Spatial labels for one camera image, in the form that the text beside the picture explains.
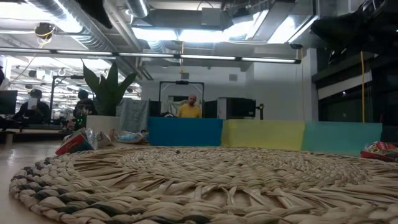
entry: wooden floor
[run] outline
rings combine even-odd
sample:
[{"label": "wooden floor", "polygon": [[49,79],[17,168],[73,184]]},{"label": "wooden floor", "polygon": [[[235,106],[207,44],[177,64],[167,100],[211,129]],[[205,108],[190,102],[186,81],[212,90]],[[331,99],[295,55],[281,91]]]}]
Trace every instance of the wooden floor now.
[{"label": "wooden floor", "polygon": [[49,224],[57,223],[29,211],[8,194],[10,180],[26,165],[33,164],[48,156],[54,156],[61,141],[14,143],[11,148],[0,144],[0,217],[1,223]]}]

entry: braided rug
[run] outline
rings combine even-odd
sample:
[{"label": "braided rug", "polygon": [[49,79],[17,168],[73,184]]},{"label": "braided rug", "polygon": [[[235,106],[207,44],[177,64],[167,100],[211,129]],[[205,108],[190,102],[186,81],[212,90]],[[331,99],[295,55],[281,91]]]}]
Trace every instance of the braided rug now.
[{"label": "braided rug", "polygon": [[9,191],[67,224],[398,224],[397,164],[309,152],[86,151],[21,169]]}]

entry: potted plant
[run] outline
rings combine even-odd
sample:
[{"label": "potted plant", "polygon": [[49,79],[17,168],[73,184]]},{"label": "potted plant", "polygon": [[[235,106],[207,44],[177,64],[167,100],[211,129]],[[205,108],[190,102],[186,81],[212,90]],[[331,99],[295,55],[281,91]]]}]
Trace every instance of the potted plant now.
[{"label": "potted plant", "polygon": [[118,83],[119,72],[116,62],[109,69],[108,77],[97,75],[83,63],[83,76],[87,85],[94,93],[94,106],[98,112],[96,116],[87,116],[86,127],[106,134],[111,129],[119,129],[119,118],[116,117],[116,107],[123,99],[127,88],[136,79],[137,73],[128,75],[122,83]]}]

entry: ceiling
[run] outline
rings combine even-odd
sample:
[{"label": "ceiling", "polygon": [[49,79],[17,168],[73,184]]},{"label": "ceiling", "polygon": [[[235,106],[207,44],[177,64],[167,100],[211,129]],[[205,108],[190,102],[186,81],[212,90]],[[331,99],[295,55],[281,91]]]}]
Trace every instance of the ceiling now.
[{"label": "ceiling", "polygon": [[[39,0],[29,0],[32,2],[41,2]],[[297,51],[292,49],[288,44],[285,44],[295,33],[303,28],[303,24],[306,24],[308,20],[313,16],[313,0],[297,0],[291,1],[290,4],[281,3],[289,1],[280,0],[225,0],[225,1],[197,1],[197,0],[149,0],[151,6],[151,12],[148,18],[152,18],[152,22],[162,18],[151,17],[151,14],[169,15],[167,18],[163,18],[165,21],[170,21],[170,23],[164,23],[165,26],[175,27],[178,26],[178,13],[171,14],[170,10],[173,12],[198,14],[204,13],[208,8],[213,7],[216,9],[223,10],[223,13],[227,15],[227,20],[229,21],[229,27],[224,26],[230,32],[234,31],[233,26],[230,23],[233,14],[237,9],[242,7],[248,7],[249,15],[252,19],[255,18],[253,14],[257,15],[257,19],[252,22],[247,23],[245,26],[236,26],[237,32],[244,31],[242,37],[233,37],[227,41],[221,42],[176,42],[174,40],[161,40],[164,49],[171,52],[193,55],[233,55],[233,56],[247,56],[247,57],[273,57],[273,58],[295,58]],[[66,0],[58,0],[62,4],[69,4]],[[76,3],[70,3],[70,8],[77,11]],[[105,0],[104,6],[108,12],[111,22],[113,23],[112,29],[107,29],[100,23],[90,19],[86,14],[81,14],[79,12],[73,11],[73,13],[68,16],[67,20],[78,18],[81,19],[80,25],[83,26],[85,33],[71,33],[71,29],[66,29],[64,21],[59,18],[54,17],[51,12],[43,11],[39,7],[33,6],[31,4],[15,4],[11,2],[2,2],[0,0],[0,8],[2,8],[2,13],[0,14],[0,47],[14,47],[14,48],[39,48],[43,40],[39,39],[35,33],[34,29],[38,26],[40,22],[49,22],[56,25],[56,29],[53,33],[53,37],[50,39],[49,43],[46,43],[44,49],[64,49],[64,50],[95,50],[95,47],[101,51],[104,48],[101,46],[89,46],[87,43],[81,41],[81,38],[88,36],[89,34],[95,34],[101,39],[102,43],[105,43],[110,47],[112,51],[123,51],[123,52],[153,52],[153,49],[148,44],[145,38],[138,39],[137,33],[133,32],[134,27],[139,24],[148,23],[148,19],[138,19],[134,18],[131,21],[131,16],[127,11],[125,0]],[[264,21],[260,21],[261,13],[267,11]],[[253,38],[247,37],[248,32],[254,29],[256,22],[258,22],[258,31],[255,33]],[[268,21],[272,21],[274,28],[266,26]],[[181,37],[181,29],[176,30],[178,38]],[[295,41],[294,44],[303,44],[304,47],[314,47],[322,46],[322,42],[319,41],[314,35],[309,34],[308,29],[302,32]],[[27,96],[29,91],[26,85],[33,85],[34,88],[39,88],[45,93],[50,91],[50,84],[52,79],[37,76],[32,78],[28,76],[29,71],[38,70],[38,74],[46,72],[46,74],[58,75],[59,73],[65,72],[66,75],[81,75],[82,72],[82,62],[79,58],[65,58],[57,55],[48,55],[48,57],[42,57],[41,55],[32,54],[7,54],[4,55],[9,62],[12,63],[11,80],[12,88],[21,91],[23,93],[20,99]],[[179,67],[181,66],[180,60],[164,60],[161,58],[151,59],[143,58],[142,60],[136,58],[117,58],[117,60],[123,60],[122,62],[127,65],[120,69],[119,79],[122,80],[123,76],[127,72],[132,72],[132,70],[139,71],[138,83],[141,80],[153,80],[159,79],[161,76],[156,75],[155,78],[150,75],[150,71],[154,71],[154,68],[166,68],[166,67]],[[94,70],[98,75],[106,75],[106,69],[110,67],[110,61],[103,60],[101,58],[87,58],[84,57],[85,63]],[[214,60],[184,60],[183,66],[189,67],[228,67],[228,68],[238,68],[241,72],[245,72],[251,63],[249,62],[229,62],[229,61],[214,61]],[[141,94],[141,89],[138,84],[132,86],[134,89],[133,93],[127,94],[128,97],[139,98]],[[69,100],[69,96],[76,96],[76,90],[79,88],[87,89],[85,83],[81,80],[69,80],[65,79],[60,82],[56,87],[55,92],[61,96],[59,98],[60,105],[67,106],[69,103],[75,103],[75,100]]]}]

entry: computer monitor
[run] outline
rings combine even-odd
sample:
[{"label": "computer monitor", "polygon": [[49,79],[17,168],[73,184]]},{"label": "computer monitor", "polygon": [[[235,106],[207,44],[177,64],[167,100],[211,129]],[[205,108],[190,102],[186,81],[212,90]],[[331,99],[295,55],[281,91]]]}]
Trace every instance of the computer monitor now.
[{"label": "computer monitor", "polygon": [[0,114],[15,114],[15,108],[17,106],[17,95],[17,90],[0,91]]}]

